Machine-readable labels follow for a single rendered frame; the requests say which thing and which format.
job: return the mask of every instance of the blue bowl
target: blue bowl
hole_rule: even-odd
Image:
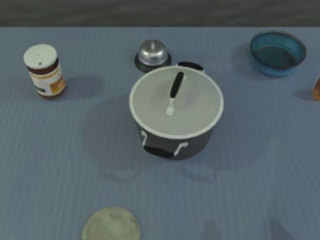
[[[250,42],[250,51],[253,67],[273,77],[292,74],[307,55],[306,46],[298,38],[276,30],[255,35]]]

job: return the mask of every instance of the gray cooking pot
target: gray cooking pot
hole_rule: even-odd
[[[208,143],[224,109],[218,85],[195,63],[180,62],[142,76],[129,107],[141,145],[150,154],[182,160]]]

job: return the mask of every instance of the tabletop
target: tabletop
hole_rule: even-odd
[[[142,240],[319,240],[320,28],[282,28],[307,58],[271,78],[248,60],[265,28],[0,28],[0,239],[78,240],[86,219],[130,210]],[[224,112],[208,145],[183,161],[144,152],[129,110],[141,42],[173,64],[204,66]],[[66,92],[36,94],[32,45],[58,52]]]

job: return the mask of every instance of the bowl rim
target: bowl rim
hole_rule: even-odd
[[[296,64],[291,65],[291,66],[285,66],[285,67],[272,66],[271,64],[268,64],[268,63],[262,61],[254,53],[254,51],[253,51],[253,43],[257,38],[261,37],[262,35],[266,35],[266,34],[279,34],[279,35],[285,35],[285,36],[289,36],[289,37],[293,38],[294,40],[296,40],[302,46],[302,48],[304,50],[303,58],[299,62],[297,62]],[[252,56],[254,57],[254,59],[257,60],[258,62],[260,62],[261,64],[266,65],[266,66],[268,66],[270,68],[273,68],[273,69],[281,69],[281,70],[292,69],[292,68],[300,65],[306,59],[306,56],[307,56],[306,45],[299,38],[297,38],[295,35],[293,35],[293,34],[291,34],[289,32],[283,31],[283,30],[265,30],[265,31],[258,32],[256,35],[254,35],[254,37],[250,41],[250,52],[251,52]]]

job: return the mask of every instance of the dark background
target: dark background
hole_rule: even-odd
[[[6,1],[1,26],[320,26],[320,0]]]

